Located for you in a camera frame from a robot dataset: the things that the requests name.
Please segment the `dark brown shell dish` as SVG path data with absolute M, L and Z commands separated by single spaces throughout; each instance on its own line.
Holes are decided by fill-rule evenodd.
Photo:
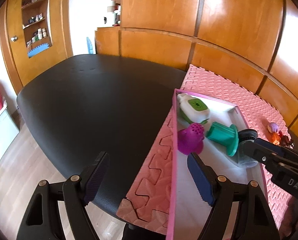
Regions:
M 293 148 L 294 147 L 294 140 L 289 139 L 287 135 L 284 135 L 282 131 L 278 132 L 278 135 L 280 137 L 280 142 L 279 145 L 282 147 L 288 147 L 288 148 Z

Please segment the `orange cube chain toy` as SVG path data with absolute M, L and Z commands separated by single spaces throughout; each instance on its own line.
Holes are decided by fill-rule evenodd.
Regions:
M 272 133 L 272 143 L 274 145 L 280 145 L 280 141 L 281 141 L 280 135 L 276 132 Z

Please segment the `black-lid clear jar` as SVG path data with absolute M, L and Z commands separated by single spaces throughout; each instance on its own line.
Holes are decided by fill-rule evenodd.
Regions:
M 258 134 L 254 129 L 244 129 L 238 132 L 238 148 L 235 154 L 240 168 L 252 168 L 257 165 L 257 160 L 251 157 L 252 145 Z

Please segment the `lilac egg-shaped case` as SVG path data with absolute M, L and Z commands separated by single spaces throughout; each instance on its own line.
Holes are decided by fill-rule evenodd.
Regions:
M 268 125 L 267 125 L 267 129 L 270 133 L 274 134 L 274 133 L 278 133 L 279 132 L 279 126 L 277 123 L 275 122 L 270 122 Z

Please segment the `teal plastic spool toy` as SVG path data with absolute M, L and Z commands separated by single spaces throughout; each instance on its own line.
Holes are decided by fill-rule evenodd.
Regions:
M 238 148 L 238 130 L 236 125 L 225 126 L 219 122 L 213 122 L 206 133 L 206 137 L 222 146 L 225 146 L 229 157 L 236 154 Z

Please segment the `magenta perforated silicone cap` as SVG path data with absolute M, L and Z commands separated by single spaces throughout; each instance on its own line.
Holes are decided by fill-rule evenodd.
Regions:
M 178 150 L 185 155 L 200 154 L 204 147 L 204 127 L 199 123 L 191 123 L 188 128 L 178 131 Z

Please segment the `white green plastic device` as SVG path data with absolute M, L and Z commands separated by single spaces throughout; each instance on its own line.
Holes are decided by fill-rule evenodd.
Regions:
M 206 124 L 210 119 L 210 109 L 201 99 L 186 93 L 177 95 L 179 111 L 183 119 L 189 124 Z

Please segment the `pink white tray box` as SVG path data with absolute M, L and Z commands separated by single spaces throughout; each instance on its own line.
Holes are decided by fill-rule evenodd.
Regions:
M 187 156 L 178 151 L 177 133 L 187 128 L 188 123 L 180 116 L 177 95 L 182 90 L 175 89 L 172 99 L 173 154 L 172 182 L 167 239 L 197 239 L 211 211 L 211 206 L 203 201 L 187 166 Z M 206 131 L 216 121 L 225 126 L 234 124 L 239 131 L 249 127 L 240 108 L 234 103 L 207 95 L 187 92 L 199 98 L 210 109 L 210 119 L 204 125 Z M 205 165 L 214 169 L 217 175 L 224 175 L 232 182 L 246 184 L 258 182 L 263 194 L 267 194 L 265 174 L 261 164 L 252 168 L 242 168 L 234 164 L 226 155 L 225 147 L 204 139 L 204 147 L 199 157 Z

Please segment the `pink foam puzzle mat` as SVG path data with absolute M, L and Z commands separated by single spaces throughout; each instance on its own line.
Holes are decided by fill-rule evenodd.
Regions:
M 287 133 L 280 113 L 239 85 L 190 66 L 172 108 L 117 216 L 168 239 L 196 239 L 211 211 L 187 166 L 190 150 L 231 181 L 259 183 L 277 225 L 290 195 L 265 167 L 240 150 L 246 139 L 270 139 L 270 123 Z

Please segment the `blue foam mat piece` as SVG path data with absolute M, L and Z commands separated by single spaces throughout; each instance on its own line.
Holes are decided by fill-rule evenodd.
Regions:
M 35 48 L 33 48 L 32 50 L 30 50 L 27 55 L 29 58 L 32 58 L 33 56 L 41 53 L 42 51 L 45 51 L 46 49 L 48 49 L 50 46 L 48 43 L 43 43 Z

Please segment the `silver door knob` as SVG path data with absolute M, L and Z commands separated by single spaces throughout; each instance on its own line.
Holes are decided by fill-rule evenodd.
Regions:
M 13 37 L 10 38 L 10 40 L 11 40 L 12 42 L 16 42 L 16 41 L 18 40 L 18 37 L 17 37 L 17 36 L 13 36 Z

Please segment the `wooden door with shelves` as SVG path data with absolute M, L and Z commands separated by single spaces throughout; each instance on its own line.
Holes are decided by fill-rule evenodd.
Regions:
M 49 48 L 29 58 L 33 48 Z M 15 92 L 42 72 L 73 55 L 69 0 L 6 0 L 0 8 L 0 46 Z

